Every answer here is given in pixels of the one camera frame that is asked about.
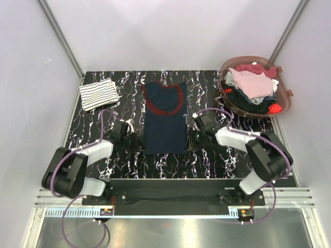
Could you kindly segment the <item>navy tank top red trim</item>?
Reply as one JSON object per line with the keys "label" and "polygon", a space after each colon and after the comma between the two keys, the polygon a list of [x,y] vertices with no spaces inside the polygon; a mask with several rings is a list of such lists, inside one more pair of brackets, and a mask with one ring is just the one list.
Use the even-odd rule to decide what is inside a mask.
{"label": "navy tank top red trim", "polygon": [[145,154],[185,154],[187,148],[187,85],[143,84]]}

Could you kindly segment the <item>black white striped tank top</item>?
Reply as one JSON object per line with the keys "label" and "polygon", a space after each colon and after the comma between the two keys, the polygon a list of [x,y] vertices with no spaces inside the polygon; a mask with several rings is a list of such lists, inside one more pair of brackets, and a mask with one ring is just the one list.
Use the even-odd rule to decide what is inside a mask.
{"label": "black white striped tank top", "polygon": [[111,79],[80,86],[79,93],[82,109],[86,112],[120,99],[116,84]]}

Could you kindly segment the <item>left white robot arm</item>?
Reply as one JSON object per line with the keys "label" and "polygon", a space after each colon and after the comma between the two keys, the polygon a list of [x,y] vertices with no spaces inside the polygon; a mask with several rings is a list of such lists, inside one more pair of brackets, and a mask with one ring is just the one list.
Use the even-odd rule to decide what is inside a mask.
{"label": "left white robot arm", "polygon": [[118,120],[101,140],[82,148],[57,148],[42,178],[42,187],[59,196],[74,199],[87,195],[102,205],[107,204],[112,197],[107,182],[87,177],[86,171],[90,165],[109,158],[115,151],[139,151],[141,146],[133,125],[133,119]]}

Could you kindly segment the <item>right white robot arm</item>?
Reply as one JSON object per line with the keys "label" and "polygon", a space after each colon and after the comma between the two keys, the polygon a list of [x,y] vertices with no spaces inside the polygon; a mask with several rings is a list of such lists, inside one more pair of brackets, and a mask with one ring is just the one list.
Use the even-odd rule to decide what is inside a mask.
{"label": "right white robot arm", "polygon": [[248,204],[255,191],[267,183],[287,177],[291,171],[293,158],[273,130],[238,130],[216,123],[207,114],[194,113],[192,119],[192,149],[231,147],[248,155],[252,171],[240,181],[239,189],[235,191],[235,199],[239,204]]}

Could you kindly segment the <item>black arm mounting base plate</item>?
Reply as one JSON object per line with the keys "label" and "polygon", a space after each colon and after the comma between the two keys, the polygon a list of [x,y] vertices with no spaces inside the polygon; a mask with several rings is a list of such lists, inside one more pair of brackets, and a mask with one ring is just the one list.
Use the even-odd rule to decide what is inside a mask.
{"label": "black arm mounting base plate", "polygon": [[60,195],[83,205],[113,205],[116,216],[221,215],[228,207],[264,206],[261,190],[246,194],[238,179],[88,179],[82,191]]}

